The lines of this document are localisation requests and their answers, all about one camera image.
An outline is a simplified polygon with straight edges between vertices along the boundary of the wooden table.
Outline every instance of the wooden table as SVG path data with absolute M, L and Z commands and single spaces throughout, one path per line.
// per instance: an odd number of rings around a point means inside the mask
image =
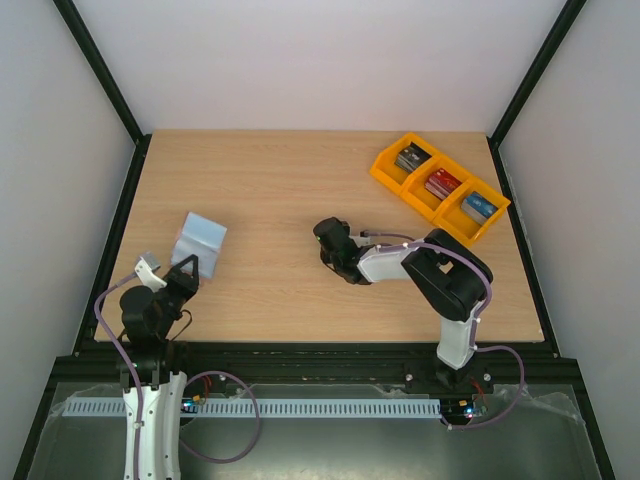
M 347 284 L 319 259 L 312 228 L 327 217 L 414 237 L 433 227 L 368 174 L 399 132 L 157 131 L 133 202 L 113 281 L 151 250 L 163 264 L 188 211 L 228 228 L 215 276 L 187 307 L 190 341 L 437 341 L 438 315 L 410 281 Z M 499 189 L 484 134 L 420 133 Z M 492 269 L 494 300 L 481 341 L 542 341 L 505 215 L 473 247 Z M 119 297 L 104 316 L 118 333 Z M 174 325 L 176 332 L 182 322 Z M 106 340 L 99 330 L 96 339 Z

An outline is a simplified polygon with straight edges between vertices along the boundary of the black metal frame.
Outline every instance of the black metal frame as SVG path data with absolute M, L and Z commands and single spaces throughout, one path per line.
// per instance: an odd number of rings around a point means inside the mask
M 55 361 L 16 470 L 15 479 L 27 477 L 58 383 L 116 383 L 119 380 L 118 371 L 115 368 L 117 353 L 111 345 L 94 340 L 97 321 L 93 315 L 93 301 L 108 286 L 151 141 L 151 135 L 143 135 L 140 131 L 72 0 L 53 1 L 136 143 L 136 150 L 82 318 L 73 349 L 74 354 L 59 357 Z M 498 149 L 585 2 L 586 0 L 566 2 L 496 131 L 491 138 L 487 139 L 503 193 L 512 200 L 511 188 Z M 528 383 L 573 386 L 582 417 L 587 423 L 587 431 L 601 475 L 605 479 L 612 479 L 614 474 L 611 463 L 578 363 L 575 360 L 560 357 L 524 231 L 513 204 L 509 207 L 509 218 L 544 334 L 543 342 L 518 343 L 511 346 L 518 350 L 525 362 Z M 212 369 L 231 371 L 250 383 L 403 384 L 407 391 L 429 393 L 439 398 L 455 398 L 473 393 L 470 390 L 471 387 L 467 387 L 468 390 L 463 388 L 452 393 L 434 380 L 431 362 L 436 358 L 435 348 L 436 345 L 432 343 L 188 344 L 189 365 L 194 372 Z M 517 383 L 519 378 L 516 363 L 512 358 L 501 353 L 476 355 L 473 369 L 476 377 L 480 378 L 483 376 L 482 372 L 490 372 L 492 381 L 498 383 Z M 406 381 L 408 373 L 413 377 L 410 382 Z

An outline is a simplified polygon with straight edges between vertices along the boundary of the black cable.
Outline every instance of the black cable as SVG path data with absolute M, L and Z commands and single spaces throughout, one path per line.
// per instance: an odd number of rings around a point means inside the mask
M 176 333 L 175 336 L 171 340 L 169 340 L 170 342 L 173 342 L 176 338 L 178 338 L 182 334 L 182 332 L 184 332 L 187 328 L 189 328 L 189 325 L 191 325 L 191 322 L 193 322 L 193 315 L 191 315 L 191 312 L 189 310 L 184 309 L 184 310 L 181 310 L 180 313 L 188 313 L 189 321 L 184 327 L 182 327 L 182 330 Z

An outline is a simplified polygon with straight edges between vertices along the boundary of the white wall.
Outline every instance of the white wall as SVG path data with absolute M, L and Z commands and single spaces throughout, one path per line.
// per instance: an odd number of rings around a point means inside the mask
M 587 2 L 502 148 L 565 356 L 638 478 L 640 2 Z
M 564 0 L 77 0 L 142 129 L 491 132 Z
M 0 2 L 0 478 L 71 353 L 133 152 L 52 1 Z

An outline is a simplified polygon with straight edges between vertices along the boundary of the orange tray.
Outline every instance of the orange tray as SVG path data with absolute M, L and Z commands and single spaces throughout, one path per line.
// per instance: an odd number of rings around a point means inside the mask
M 396 166 L 395 161 L 398 153 L 411 143 L 415 143 L 429 153 L 431 158 L 409 174 Z M 429 175 L 439 168 L 444 168 L 462 182 L 462 185 L 444 200 L 440 200 L 424 187 Z M 415 133 L 407 133 L 393 145 L 380 152 L 371 167 L 370 173 L 420 212 L 433 225 L 445 229 L 466 247 L 470 247 L 479 240 L 489 227 L 504 215 L 511 203 L 495 189 L 441 153 L 433 145 L 425 142 Z M 473 192 L 478 192 L 498 209 L 496 213 L 487 219 L 484 225 L 476 223 L 460 208 L 465 198 Z

